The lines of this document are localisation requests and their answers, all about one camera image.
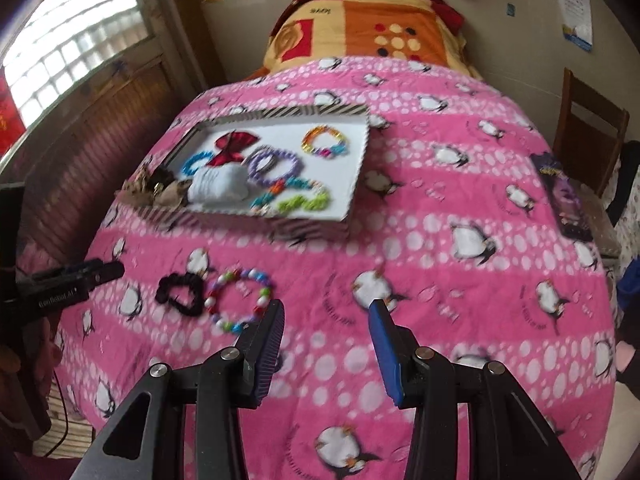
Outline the black purple phone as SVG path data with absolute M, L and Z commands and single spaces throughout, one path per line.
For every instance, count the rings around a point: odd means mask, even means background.
M 571 240 L 592 242 L 593 236 L 570 179 L 552 153 L 529 156 L 544 185 L 560 233 Z

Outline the light blue fluffy scrunchie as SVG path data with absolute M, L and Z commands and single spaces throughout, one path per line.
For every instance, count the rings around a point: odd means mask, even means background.
M 248 171 L 245 166 L 203 166 L 196 170 L 188 189 L 188 200 L 192 204 L 213 205 L 235 203 L 245 200 L 250 194 Z

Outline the wooden chair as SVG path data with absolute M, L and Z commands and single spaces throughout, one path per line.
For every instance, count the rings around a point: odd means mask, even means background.
M 601 197 L 625 141 L 629 112 L 616 106 L 569 68 L 563 70 L 555 158 L 572 179 Z

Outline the wall calendar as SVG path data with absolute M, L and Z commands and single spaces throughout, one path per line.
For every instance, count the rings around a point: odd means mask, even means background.
M 586 52 L 592 50 L 590 0 L 558 0 L 563 37 Z

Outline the red satin bow clip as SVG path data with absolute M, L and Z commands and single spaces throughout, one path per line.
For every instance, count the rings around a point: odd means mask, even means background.
M 244 160 L 242 151 L 259 141 L 259 136 L 244 130 L 232 130 L 216 140 L 218 152 L 207 163 L 209 167 L 219 167 L 232 162 L 240 164 Z

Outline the window with glass blocks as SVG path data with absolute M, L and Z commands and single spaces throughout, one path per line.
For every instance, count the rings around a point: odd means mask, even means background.
M 139 0 L 43 0 L 3 60 L 23 124 L 147 36 Z

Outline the leopard print bow hair clip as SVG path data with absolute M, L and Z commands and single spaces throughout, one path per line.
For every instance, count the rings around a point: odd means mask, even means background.
M 145 162 L 122 184 L 115 197 L 119 203 L 134 208 L 176 209 L 188 203 L 191 184 L 191 179 L 177 179 L 172 171 L 163 166 L 151 170 L 150 165 Z

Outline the striped white jewelry tray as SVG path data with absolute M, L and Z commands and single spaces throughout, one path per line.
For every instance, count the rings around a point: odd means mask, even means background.
M 254 110 L 199 122 L 158 166 L 191 179 L 218 152 L 232 130 L 259 136 L 242 151 L 248 171 L 245 200 L 176 209 L 137 208 L 150 223 L 199 223 L 208 228 L 275 236 L 344 240 L 369 141 L 369 110 L 362 104 L 301 105 Z

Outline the orange yellow folded blanket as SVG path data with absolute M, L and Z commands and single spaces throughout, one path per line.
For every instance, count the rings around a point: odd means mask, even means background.
M 322 58 L 373 56 L 445 66 L 478 79 L 463 24 L 444 0 L 293 0 L 270 32 L 262 67 L 250 76 Z

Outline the black scrunchie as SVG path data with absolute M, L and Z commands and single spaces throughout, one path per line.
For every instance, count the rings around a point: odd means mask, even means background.
M 158 282 L 155 301 L 187 318 L 197 318 L 204 312 L 204 289 L 204 281 L 198 274 L 171 273 Z

